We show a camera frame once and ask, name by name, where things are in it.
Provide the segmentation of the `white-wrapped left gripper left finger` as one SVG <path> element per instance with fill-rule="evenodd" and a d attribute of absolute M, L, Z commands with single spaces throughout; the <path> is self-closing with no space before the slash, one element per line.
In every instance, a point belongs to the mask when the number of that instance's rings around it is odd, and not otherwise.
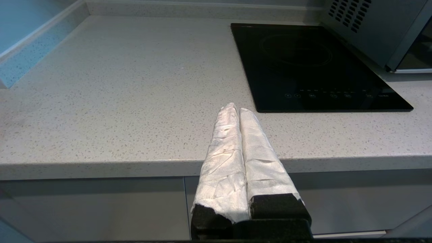
<path fill-rule="evenodd" d="M 249 219 L 242 134 L 234 103 L 217 114 L 191 213 L 193 240 L 226 239 L 233 224 Z"/>

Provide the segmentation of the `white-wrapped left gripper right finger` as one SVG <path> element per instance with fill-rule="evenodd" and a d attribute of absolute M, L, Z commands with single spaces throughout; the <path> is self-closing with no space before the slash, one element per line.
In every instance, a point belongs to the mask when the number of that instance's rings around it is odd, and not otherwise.
<path fill-rule="evenodd" d="M 255 114 L 242 108 L 239 117 L 246 176 L 246 208 L 241 220 L 311 220 Z"/>

